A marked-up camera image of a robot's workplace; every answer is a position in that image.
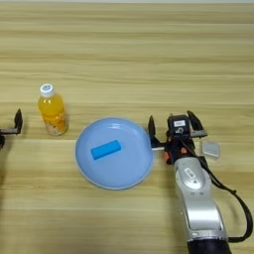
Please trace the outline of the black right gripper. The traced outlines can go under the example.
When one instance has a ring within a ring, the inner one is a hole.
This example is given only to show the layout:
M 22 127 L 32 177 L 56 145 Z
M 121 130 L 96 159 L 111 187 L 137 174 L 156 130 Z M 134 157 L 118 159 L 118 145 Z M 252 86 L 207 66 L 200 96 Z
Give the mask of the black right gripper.
M 153 149 L 163 149 L 165 154 L 165 161 L 167 165 L 173 165 L 178 159 L 194 157 L 197 154 L 194 151 L 193 138 L 203 138 L 207 132 L 203 130 L 203 126 L 196 115 L 190 110 L 187 111 L 192 132 L 184 137 L 171 137 L 168 136 L 165 142 L 160 142 L 156 138 L 156 127 L 154 118 L 151 115 L 148 122 L 148 133 Z

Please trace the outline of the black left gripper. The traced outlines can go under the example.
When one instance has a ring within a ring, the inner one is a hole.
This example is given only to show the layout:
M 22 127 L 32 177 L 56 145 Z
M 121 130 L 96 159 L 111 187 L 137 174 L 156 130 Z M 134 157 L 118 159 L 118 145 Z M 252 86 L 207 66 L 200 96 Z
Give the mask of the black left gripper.
M 23 127 L 23 116 L 21 110 L 18 110 L 15 115 L 15 129 L 0 129 L 0 149 L 3 148 L 5 144 L 5 136 L 20 134 Z

